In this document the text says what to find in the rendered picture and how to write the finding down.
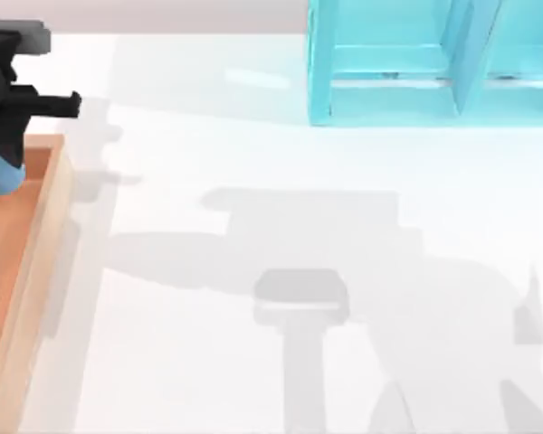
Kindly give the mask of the small blue object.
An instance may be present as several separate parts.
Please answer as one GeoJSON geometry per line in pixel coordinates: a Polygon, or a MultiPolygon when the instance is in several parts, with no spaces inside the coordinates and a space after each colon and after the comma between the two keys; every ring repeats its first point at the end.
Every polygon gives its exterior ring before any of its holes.
{"type": "Polygon", "coordinates": [[[23,184],[25,176],[25,164],[14,167],[0,156],[0,195],[15,192],[23,184]]]}

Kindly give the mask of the shallow salmon-coloured box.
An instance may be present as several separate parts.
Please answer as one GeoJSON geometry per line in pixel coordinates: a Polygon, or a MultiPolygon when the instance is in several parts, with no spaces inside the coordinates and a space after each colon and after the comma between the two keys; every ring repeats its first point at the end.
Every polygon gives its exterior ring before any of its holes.
{"type": "Polygon", "coordinates": [[[73,178],[62,134],[25,145],[25,180],[0,196],[0,434],[22,418],[73,178]]]}

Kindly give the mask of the light blue rack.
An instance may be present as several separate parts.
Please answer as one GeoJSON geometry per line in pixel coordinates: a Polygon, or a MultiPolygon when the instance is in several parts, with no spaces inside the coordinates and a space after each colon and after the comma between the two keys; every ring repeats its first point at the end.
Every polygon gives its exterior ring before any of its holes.
{"type": "Polygon", "coordinates": [[[308,0],[315,126],[543,127],[543,0],[308,0]]]}

